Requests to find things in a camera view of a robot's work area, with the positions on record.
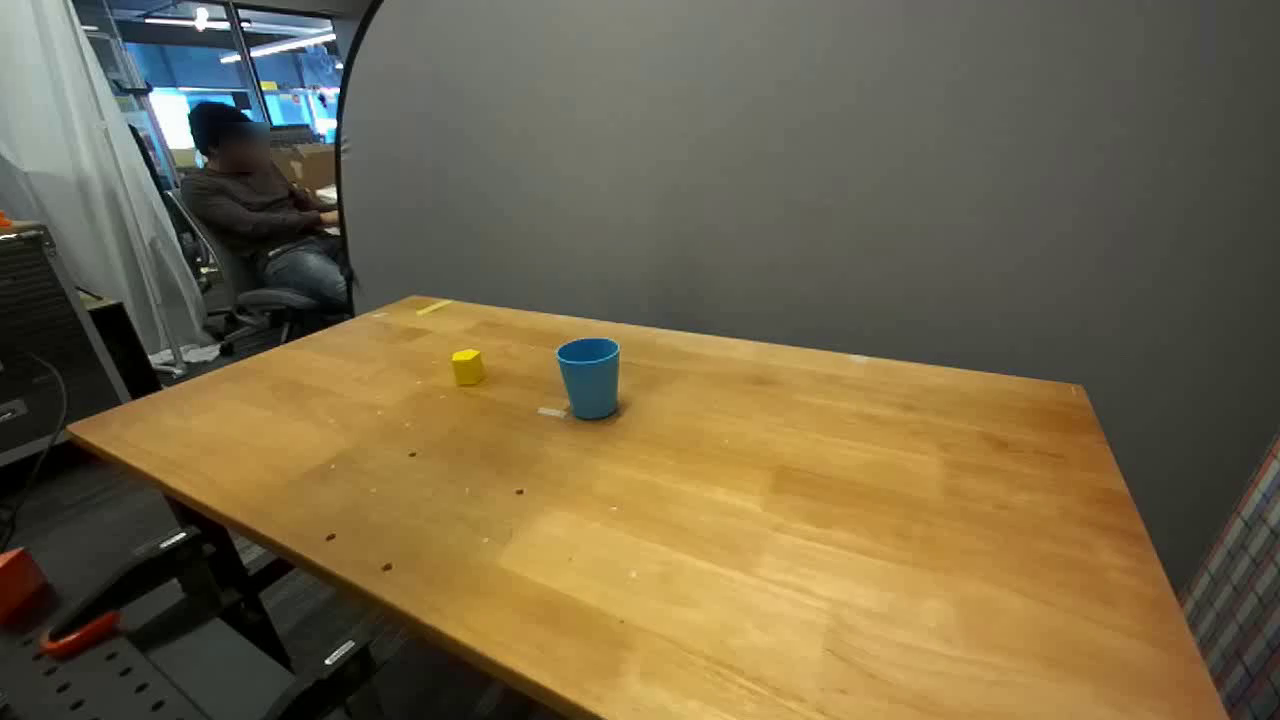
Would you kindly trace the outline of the yellow block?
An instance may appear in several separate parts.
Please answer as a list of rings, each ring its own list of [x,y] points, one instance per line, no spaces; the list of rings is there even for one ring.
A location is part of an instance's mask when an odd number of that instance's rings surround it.
[[[482,356],[474,348],[455,348],[449,361],[461,390],[482,383]]]

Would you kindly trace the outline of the blue cup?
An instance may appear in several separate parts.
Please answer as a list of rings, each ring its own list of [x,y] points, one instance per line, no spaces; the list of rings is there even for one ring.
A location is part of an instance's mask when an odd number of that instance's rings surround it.
[[[618,343],[604,336],[569,342],[554,352],[569,408],[576,420],[608,420],[618,408]]]

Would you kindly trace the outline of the seated person in background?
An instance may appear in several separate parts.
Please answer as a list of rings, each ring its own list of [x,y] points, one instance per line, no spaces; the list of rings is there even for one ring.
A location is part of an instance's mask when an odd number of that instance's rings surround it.
[[[347,269],[331,237],[336,217],[255,152],[255,126],[232,105],[194,105],[186,131],[205,164],[178,179],[178,200],[209,237],[252,266],[264,283],[345,307]]]

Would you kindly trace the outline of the office chair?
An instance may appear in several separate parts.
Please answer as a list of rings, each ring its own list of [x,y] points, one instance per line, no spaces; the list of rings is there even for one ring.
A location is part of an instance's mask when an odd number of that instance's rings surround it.
[[[201,290],[205,290],[205,330],[215,348],[232,356],[238,343],[266,336],[270,343],[291,342],[319,305],[295,290],[277,290],[255,276],[247,262],[228,251],[178,195],[166,195],[178,226],[205,249]]]

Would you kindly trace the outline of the dark cabinet on left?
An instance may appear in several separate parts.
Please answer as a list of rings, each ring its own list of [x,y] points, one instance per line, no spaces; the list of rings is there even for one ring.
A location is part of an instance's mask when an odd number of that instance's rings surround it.
[[[56,445],[122,400],[122,379],[72,292],[43,226],[0,239],[0,463]]]

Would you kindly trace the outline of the white curtain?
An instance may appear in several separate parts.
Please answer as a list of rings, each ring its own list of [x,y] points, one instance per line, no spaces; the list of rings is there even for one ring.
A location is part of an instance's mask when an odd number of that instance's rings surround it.
[[[72,0],[0,0],[3,207],[38,220],[77,290],[120,299],[153,361],[209,348],[170,217]]]

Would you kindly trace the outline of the plaid fabric chair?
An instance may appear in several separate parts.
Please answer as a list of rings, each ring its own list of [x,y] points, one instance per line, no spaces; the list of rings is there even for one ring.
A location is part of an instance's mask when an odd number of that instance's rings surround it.
[[[1280,720],[1280,447],[1233,507],[1183,611],[1226,720]]]

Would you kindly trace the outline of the orange clamp tool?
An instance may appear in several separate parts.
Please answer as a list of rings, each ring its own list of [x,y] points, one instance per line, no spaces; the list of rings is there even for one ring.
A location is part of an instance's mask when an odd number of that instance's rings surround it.
[[[56,611],[56,588],[29,547],[0,553],[0,630],[36,625],[36,650],[72,659],[120,630],[120,611]]]

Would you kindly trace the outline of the black table leg frame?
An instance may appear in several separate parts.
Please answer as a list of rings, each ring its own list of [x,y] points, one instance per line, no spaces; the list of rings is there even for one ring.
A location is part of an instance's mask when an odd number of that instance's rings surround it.
[[[147,621],[147,650],[228,630],[247,641],[261,659],[284,672],[284,686],[261,720],[331,720],[336,714],[347,714],[353,697],[374,678],[372,651],[361,641],[345,641],[323,659],[295,672],[261,606],[261,592],[287,574],[287,562],[270,562],[252,574],[219,524],[201,519],[182,505],[175,505],[175,519],[178,529],[170,538],[137,547],[91,592],[77,598],[61,611],[122,611],[160,584],[175,584],[178,600]]]

